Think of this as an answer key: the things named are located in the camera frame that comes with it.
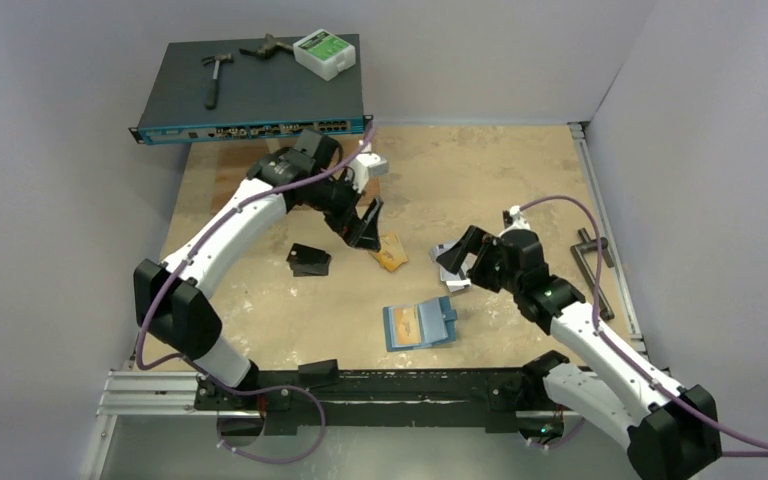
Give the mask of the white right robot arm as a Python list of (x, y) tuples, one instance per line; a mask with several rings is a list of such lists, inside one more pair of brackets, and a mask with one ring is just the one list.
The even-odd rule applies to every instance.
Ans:
[(457, 273), (468, 256), (471, 284), (512, 295), (520, 313), (554, 337), (590, 371), (561, 362), (524, 376), (521, 392), (536, 407), (551, 401), (578, 412), (615, 440), (642, 479), (689, 479), (723, 455), (713, 396), (663, 373), (611, 328), (569, 281), (551, 273), (538, 235), (509, 227), (494, 236), (472, 226), (436, 261)]

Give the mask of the blue leather card holder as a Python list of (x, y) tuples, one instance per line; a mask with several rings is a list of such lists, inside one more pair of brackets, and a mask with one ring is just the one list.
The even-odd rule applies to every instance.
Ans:
[(457, 311), (448, 296), (382, 309), (388, 352), (433, 348), (457, 339)]

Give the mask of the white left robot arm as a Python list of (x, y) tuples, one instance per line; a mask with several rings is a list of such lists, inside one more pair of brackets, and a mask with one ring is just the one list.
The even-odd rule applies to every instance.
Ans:
[(357, 212), (368, 181), (387, 169), (385, 159), (371, 150), (374, 135), (368, 127), (346, 155), (334, 137), (304, 130), (293, 146), (258, 160), (231, 200), (192, 239), (161, 261), (142, 261), (133, 274), (136, 366), (150, 370), (186, 360), (219, 385), (220, 397), (232, 408), (252, 405), (258, 366), (224, 337), (210, 299), (255, 241), (300, 205), (322, 213), (349, 247), (379, 251), (381, 198)]

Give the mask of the black credit card stack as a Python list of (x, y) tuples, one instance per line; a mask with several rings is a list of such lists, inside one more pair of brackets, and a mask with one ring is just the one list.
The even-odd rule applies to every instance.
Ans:
[(321, 249), (294, 243), (286, 261), (294, 277), (328, 276), (332, 256)]

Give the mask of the single orange credit card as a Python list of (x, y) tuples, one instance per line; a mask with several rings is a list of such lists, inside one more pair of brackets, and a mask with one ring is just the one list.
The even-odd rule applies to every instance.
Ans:
[(422, 343), (422, 328), (416, 306), (395, 308), (392, 318), (397, 345), (414, 346)]

